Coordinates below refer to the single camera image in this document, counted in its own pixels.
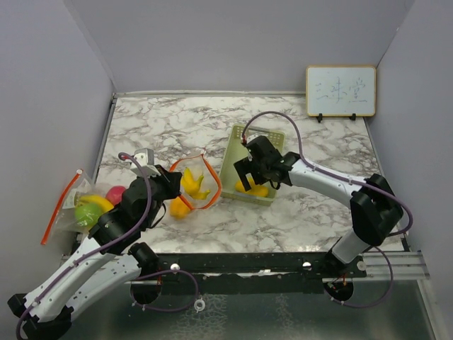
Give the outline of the yellow mango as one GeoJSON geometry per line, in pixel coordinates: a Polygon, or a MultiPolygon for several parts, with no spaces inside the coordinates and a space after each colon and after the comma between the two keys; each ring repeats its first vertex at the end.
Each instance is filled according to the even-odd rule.
{"type": "Polygon", "coordinates": [[[244,193],[244,194],[250,195],[250,196],[258,196],[258,197],[263,197],[263,198],[266,198],[268,196],[268,194],[269,194],[268,187],[266,187],[264,185],[255,184],[255,182],[252,178],[248,179],[248,184],[251,187],[251,189],[248,191],[244,188],[241,181],[237,181],[234,188],[239,193],[244,193]]]}

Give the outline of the small yellow bananas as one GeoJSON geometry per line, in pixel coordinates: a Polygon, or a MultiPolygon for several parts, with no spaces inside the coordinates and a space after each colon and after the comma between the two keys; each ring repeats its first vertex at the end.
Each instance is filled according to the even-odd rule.
{"type": "Polygon", "coordinates": [[[210,190],[201,191],[202,182],[204,175],[201,174],[197,179],[194,179],[193,174],[189,168],[185,168],[183,177],[181,179],[181,185],[185,192],[195,200],[205,200],[211,193],[210,190]]]}

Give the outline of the orange bell pepper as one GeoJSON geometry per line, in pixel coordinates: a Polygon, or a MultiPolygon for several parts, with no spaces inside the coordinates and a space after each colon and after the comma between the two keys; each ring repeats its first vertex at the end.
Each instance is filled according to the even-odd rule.
{"type": "Polygon", "coordinates": [[[169,212],[171,217],[182,220],[186,218],[192,210],[193,208],[189,202],[183,196],[178,196],[171,201],[169,212]]]}

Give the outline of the red apple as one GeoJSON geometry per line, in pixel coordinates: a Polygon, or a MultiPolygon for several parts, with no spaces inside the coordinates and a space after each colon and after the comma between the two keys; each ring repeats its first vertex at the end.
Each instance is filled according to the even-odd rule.
{"type": "Polygon", "coordinates": [[[122,200],[122,194],[125,190],[124,186],[113,186],[108,190],[105,198],[113,205],[117,205],[122,200]]]}

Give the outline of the yellow banana bunch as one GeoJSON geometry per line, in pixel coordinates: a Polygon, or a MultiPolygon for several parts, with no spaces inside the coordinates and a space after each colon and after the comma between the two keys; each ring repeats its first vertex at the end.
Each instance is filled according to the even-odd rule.
{"type": "Polygon", "coordinates": [[[94,203],[96,204],[104,213],[109,212],[114,208],[114,205],[103,196],[100,195],[83,195],[79,198],[80,203],[94,203]]]}

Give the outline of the clear zip bag red zipper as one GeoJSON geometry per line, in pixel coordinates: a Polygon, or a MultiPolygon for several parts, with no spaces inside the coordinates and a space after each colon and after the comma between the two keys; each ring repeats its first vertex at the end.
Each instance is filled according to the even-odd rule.
{"type": "Polygon", "coordinates": [[[106,193],[111,187],[113,186],[104,183],[96,185],[83,169],[78,169],[57,201],[45,233],[40,241],[41,245],[46,245],[53,236],[61,232],[86,234],[90,228],[78,226],[74,217],[75,208],[85,204],[80,203],[79,198],[84,195],[99,195],[105,198],[106,193]]]}

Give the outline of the green lime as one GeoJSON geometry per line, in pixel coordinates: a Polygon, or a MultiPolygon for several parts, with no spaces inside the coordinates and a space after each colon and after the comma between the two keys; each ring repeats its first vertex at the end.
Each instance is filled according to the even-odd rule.
{"type": "Polygon", "coordinates": [[[94,226],[102,214],[102,209],[96,203],[85,203],[77,206],[74,210],[77,225],[85,228],[94,226]]]}

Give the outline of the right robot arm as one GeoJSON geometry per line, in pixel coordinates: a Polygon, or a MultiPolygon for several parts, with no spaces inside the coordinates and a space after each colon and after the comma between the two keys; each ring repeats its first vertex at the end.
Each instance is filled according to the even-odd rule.
{"type": "Polygon", "coordinates": [[[379,174],[369,178],[347,176],[310,163],[295,152],[282,155],[265,136],[254,138],[245,148],[248,156],[234,163],[245,191],[252,189],[250,176],[256,185],[306,188],[350,209],[352,229],[326,255],[325,268],[331,276],[341,277],[358,255],[380,246],[403,217],[401,204],[379,174]]]}

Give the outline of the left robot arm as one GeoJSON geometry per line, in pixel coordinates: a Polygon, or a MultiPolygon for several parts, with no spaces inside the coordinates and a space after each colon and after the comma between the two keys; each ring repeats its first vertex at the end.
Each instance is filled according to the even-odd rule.
{"type": "Polygon", "coordinates": [[[164,201],[180,195],[179,172],[140,169],[113,209],[101,215],[79,248],[44,283],[8,300],[17,339],[60,339],[93,303],[127,281],[151,278],[159,258],[141,233],[164,201]]]}

